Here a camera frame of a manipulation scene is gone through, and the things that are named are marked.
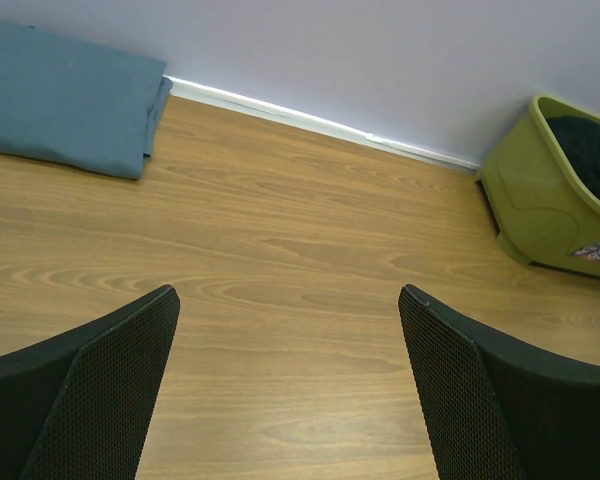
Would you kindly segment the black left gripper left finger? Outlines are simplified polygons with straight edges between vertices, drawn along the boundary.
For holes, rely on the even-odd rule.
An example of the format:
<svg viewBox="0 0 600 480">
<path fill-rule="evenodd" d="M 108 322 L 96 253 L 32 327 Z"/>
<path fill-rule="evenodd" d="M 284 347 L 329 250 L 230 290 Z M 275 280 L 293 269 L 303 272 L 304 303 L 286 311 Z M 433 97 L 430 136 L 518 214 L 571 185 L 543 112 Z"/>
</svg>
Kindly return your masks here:
<svg viewBox="0 0 600 480">
<path fill-rule="evenodd" d="M 0 479 L 133 479 L 175 336 L 163 285 L 0 356 Z"/>
</svg>

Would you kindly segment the black t-shirt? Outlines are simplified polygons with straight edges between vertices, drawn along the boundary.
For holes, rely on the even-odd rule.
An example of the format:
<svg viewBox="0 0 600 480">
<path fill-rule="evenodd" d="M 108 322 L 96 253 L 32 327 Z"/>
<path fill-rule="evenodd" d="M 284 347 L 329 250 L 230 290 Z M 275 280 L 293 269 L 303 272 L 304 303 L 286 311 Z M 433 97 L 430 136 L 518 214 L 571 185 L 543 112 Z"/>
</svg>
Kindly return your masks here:
<svg viewBox="0 0 600 480">
<path fill-rule="evenodd" d="M 547 123 L 576 175 L 600 200 L 600 125 L 576 116 L 552 117 Z"/>
</svg>

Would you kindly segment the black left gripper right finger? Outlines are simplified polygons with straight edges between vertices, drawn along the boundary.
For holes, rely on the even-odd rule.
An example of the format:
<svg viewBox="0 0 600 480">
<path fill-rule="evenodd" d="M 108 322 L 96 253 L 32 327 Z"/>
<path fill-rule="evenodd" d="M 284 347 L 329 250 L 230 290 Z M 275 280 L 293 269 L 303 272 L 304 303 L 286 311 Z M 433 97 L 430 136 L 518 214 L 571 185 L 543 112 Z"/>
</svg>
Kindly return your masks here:
<svg viewBox="0 0 600 480">
<path fill-rule="evenodd" d="M 600 366 L 408 284 L 402 330 L 441 479 L 600 479 Z"/>
</svg>

